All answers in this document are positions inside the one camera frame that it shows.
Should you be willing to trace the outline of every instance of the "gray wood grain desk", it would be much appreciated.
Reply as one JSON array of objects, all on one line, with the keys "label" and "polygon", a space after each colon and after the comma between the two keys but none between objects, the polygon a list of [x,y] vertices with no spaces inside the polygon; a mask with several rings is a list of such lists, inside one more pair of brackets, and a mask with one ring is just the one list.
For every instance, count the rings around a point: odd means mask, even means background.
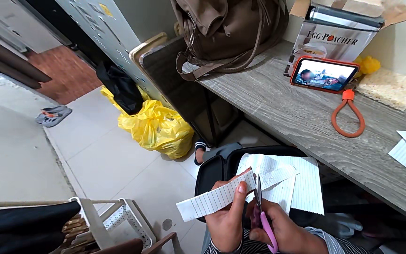
[{"label": "gray wood grain desk", "polygon": [[[406,130],[406,114],[357,93],[366,130],[358,138],[341,136],[330,122],[341,95],[292,86],[282,75],[291,49],[291,43],[280,43],[243,72],[214,74],[199,83],[406,215],[406,168],[387,154],[401,139],[396,130]],[[337,120],[346,131],[358,128],[349,107]]]}]

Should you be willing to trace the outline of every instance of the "hand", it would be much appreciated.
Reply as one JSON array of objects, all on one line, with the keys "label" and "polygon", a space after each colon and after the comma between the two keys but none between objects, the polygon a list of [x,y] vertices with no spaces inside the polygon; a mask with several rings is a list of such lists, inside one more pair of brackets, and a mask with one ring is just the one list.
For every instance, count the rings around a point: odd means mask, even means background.
[{"label": "hand", "polygon": [[[251,214],[256,200],[249,203],[247,215]],[[271,228],[278,243],[280,252],[292,254],[328,254],[325,241],[297,226],[283,211],[279,204],[262,199],[261,208],[272,220]],[[266,231],[261,228],[250,230],[250,240],[272,245]]]},{"label": "hand", "polygon": [[[240,175],[245,174],[249,170],[251,170],[251,168],[248,168]],[[233,181],[240,175],[233,177],[228,182],[217,181],[214,187],[212,187],[212,190]],[[242,211],[244,210],[246,196],[247,184],[241,181],[236,188],[233,203],[224,207],[222,210],[205,216],[212,242],[221,252],[236,250],[242,240]]]}]

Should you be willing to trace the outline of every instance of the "slipper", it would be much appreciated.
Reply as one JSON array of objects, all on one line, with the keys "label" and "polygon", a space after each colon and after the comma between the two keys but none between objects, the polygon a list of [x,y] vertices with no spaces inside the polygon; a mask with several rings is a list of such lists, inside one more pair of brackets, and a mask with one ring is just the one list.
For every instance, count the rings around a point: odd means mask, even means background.
[{"label": "slipper", "polygon": [[42,112],[42,114],[43,114],[43,113],[51,113],[51,112],[60,112],[60,111],[65,110],[65,109],[67,109],[67,106],[65,106],[65,105],[59,105],[59,106],[56,106],[56,107],[46,107],[46,108],[42,108],[42,109],[41,109],[41,112]]},{"label": "slipper", "polygon": [[[45,126],[45,127],[48,127],[48,128],[56,126],[65,117],[70,115],[71,112],[72,112],[71,108],[66,108],[66,109],[62,110],[60,113],[43,114],[44,118],[43,118],[42,122],[39,123],[39,124],[42,124],[42,126]],[[40,115],[38,117],[36,117],[36,122],[38,123],[37,120],[40,120]]]},{"label": "slipper", "polygon": [[[195,142],[195,152],[197,152],[198,148],[203,148],[203,150],[206,151],[206,143],[204,142],[204,140],[202,138],[200,138],[199,140],[197,140],[197,142]],[[195,157],[195,154],[194,154],[194,163],[197,166],[201,165],[201,163],[197,162],[197,158]]]}]

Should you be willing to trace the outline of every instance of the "cardboard box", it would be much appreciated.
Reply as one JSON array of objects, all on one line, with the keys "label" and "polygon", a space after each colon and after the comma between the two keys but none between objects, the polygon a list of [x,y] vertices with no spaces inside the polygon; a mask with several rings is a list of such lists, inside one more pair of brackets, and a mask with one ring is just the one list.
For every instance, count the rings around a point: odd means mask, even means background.
[{"label": "cardboard box", "polygon": [[[400,0],[313,0],[332,8],[371,17],[382,16],[384,26],[406,20],[406,6]],[[305,18],[311,0],[296,0],[290,14]],[[300,56],[354,61],[378,31],[348,29],[305,20],[297,36],[284,75],[290,77]]]}]

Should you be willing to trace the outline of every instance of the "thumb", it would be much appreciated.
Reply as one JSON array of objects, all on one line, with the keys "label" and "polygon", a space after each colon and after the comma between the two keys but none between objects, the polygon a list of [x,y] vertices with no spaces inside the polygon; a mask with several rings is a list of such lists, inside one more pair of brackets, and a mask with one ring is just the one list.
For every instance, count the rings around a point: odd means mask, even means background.
[{"label": "thumb", "polygon": [[245,197],[247,196],[247,184],[245,181],[241,181],[234,193],[233,204],[231,205],[228,216],[234,222],[240,222],[242,220],[242,211],[244,211]]},{"label": "thumb", "polygon": [[269,235],[261,228],[254,228],[250,230],[249,238],[252,241],[263,242],[272,246],[272,241],[270,241]]}]

